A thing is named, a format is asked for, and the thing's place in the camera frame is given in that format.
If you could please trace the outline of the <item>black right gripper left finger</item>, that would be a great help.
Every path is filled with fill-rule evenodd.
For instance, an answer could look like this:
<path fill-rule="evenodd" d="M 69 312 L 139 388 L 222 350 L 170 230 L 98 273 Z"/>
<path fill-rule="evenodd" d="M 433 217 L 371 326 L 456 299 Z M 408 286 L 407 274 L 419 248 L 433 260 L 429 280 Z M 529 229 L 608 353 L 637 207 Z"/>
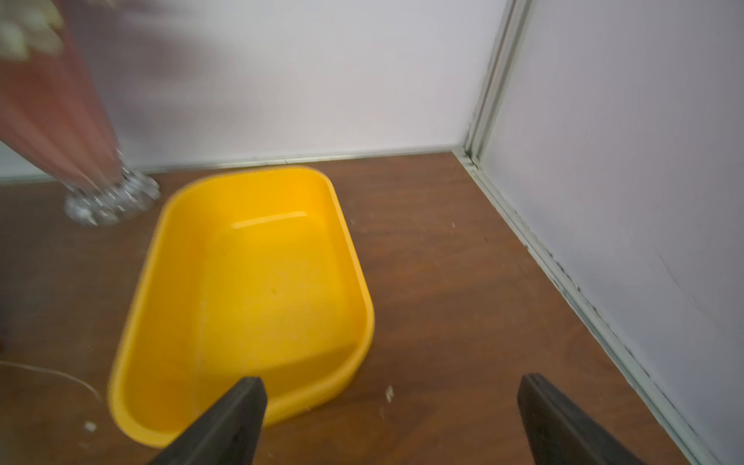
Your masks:
<path fill-rule="evenodd" d="M 151 462 L 251 464 L 267 410 L 263 381 L 240 379 Z"/>

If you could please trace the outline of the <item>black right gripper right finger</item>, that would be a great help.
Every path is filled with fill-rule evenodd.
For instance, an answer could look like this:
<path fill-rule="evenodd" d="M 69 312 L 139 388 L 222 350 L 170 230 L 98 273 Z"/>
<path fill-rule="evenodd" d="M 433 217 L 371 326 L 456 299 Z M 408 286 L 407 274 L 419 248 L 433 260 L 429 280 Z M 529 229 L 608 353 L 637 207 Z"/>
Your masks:
<path fill-rule="evenodd" d="M 537 464 L 642 463 L 539 373 L 521 378 L 517 404 Z"/>

